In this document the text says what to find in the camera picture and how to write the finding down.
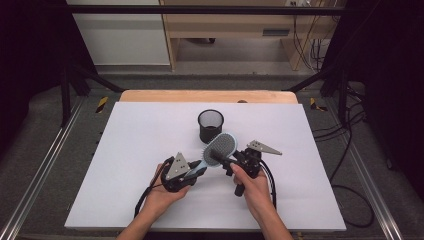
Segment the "finger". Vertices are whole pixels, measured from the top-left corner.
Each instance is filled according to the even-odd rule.
[[[233,182],[234,182],[234,184],[236,184],[236,185],[239,185],[239,184],[242,184],[242,182],[237,178],[237,177],[234,177],[233,178]]]
[[[236,178],[241,183],[243,183],[244,185],[249,185],[250,184],[250,179],[251,178],[249,177],[249,175],[247,175],[247,173],[240,166],[237,166],[234,163],[231,163],[230,166],[231,166],[231,169],[234,172],[234,175],[236,175]]]

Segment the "person's left hand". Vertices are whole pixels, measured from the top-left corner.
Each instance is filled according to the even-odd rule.
[[[159,164],[156,168],[156,173],[159,171],[162,164]],[[155,218],[159,218],[169,206],[171,206],[174,202],[183,198],[190,186],[186,186],[181,189],[179,192],[173,193],[168,192],[162,185],[162,181],[160,179],[160,175],[153,186],[160,185],[158,187],[154,187],[150,193],[146,197],[146,201],[141,211],[151,211],[154,214]]]

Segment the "black handle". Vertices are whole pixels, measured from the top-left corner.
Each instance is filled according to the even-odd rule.
[[[236,190],[234,191],[234,194],[237,197],[241,197],[241,196],[243,196],[243,192],[244,192],[244,185],[238,184],[237,187],[236,187]]]

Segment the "person's right hand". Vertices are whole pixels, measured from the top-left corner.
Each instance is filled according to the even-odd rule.
[[[265,208],[269,209],[269,207],[274,208],[269,193],[268,178],[262,169],[255,179],[252,179],[240,166],[234,163],[231,163],[231,169],[235,175],[234,183],[244,184],[244,197],[250,213],[256,221],[260,221],[259,213],[261,211],[264,211]]]
[[[283,221],[274,208],[268,188],[268,178],[261,169],[258,176],[252,179],[239,166],[231,163],[234,182],[244,184],[244,198],[249,211],[262,229],[267,240],[293,240]]]

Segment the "metal frame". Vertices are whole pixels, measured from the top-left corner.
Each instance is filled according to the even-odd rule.
[[[336,111],[336,102],[333,98],[326,98],[328,109],[332,114],[334,120],[338,123],[338,114]],[[349,141],[348,133],[343,134],[343,143],[347,146]],[[381,196],[380,190],[378,190],[377,185],[375,184],[371,174],[368,171],[364,161],[359,154],[358,149],[355,144],[352,142],[349,147],[349,154],[352,158],[352,165],[358,175],[359,181],[361,182],[362,187],[364,188],[365,194],[367,195],[368,200],[374,210],[375,216],[378,219],[378,222],[381,225],[381,229],[386,235],[387,239],[390,240],[401,240],[403,239],[402,234],[393,219],[392,214],[390,213],[389,208],[386,205],[383,197]]]
[[[352,14],[365,13],[364,9],[346,9],[346,8],[321,8],[321,7],[263,7],[263,6],[151,6],[151,5],[137,5],[137,6],[117,6],[117,5],[47,5],[44,4],[46,10],[51,11],[66,11],[76,14],[246,14],[246,15],[320,15],[320,16],[344,16]],[[332,72],[333,66],[324,69],[321,73],[311,77],[301,85],[293,87],[291,90],[296,92],[304,85],[316,81],[320,76],[324,76]],[[62,76],[63,86],[66,89],[67,79],[66,70]],[[37,198],[50,170],[53,166],[60,150],[75,123],[81,106],[84,103],[84,98],[78,97],[77,103],[74,105],[73,113],[69,121],[62,127],[57,134],[50,150],[45,156],[39,170],[34,176],[30,186],[21,199],[18,207],[14,211],[7,225],[3,228],[0,239],[14,239],[26,216],[28,215],[35,199]],[[330,110],[335,119],[334,104],[329,104]],[[364,165],[356,147],[351,146],[350,154],[353,158],[353,165],[360,178],[362,186],[369,198],[371,205],[376,213],[376,216],[381,224],[383,232],[387,239],[402,239],[402,235],[390,214],[377,186],[371,178],[366,166]]]
[[[18,235],[18,232],[21,229],[29,211],[31,210],[32,205],[37,199],[37,196],[40,193],[41,188],[43,187],[43,184],[46,181],[47,176],[49,175],[49,172],[69,135],[69,132],[71,131],[74,123],[78,118],[84,102],[85,97],[77,97],[77,101],[73,106],[72,115],[70,116],[68,124],[60,128],[59,132],[57,133],[55,140],[50,146],[49,151],[44,157],[43,162],[38,168],[37,173],[28,186],[24,196],[22,197],[7,224],[3,227],[0,233],[0,239],[15,239]]]

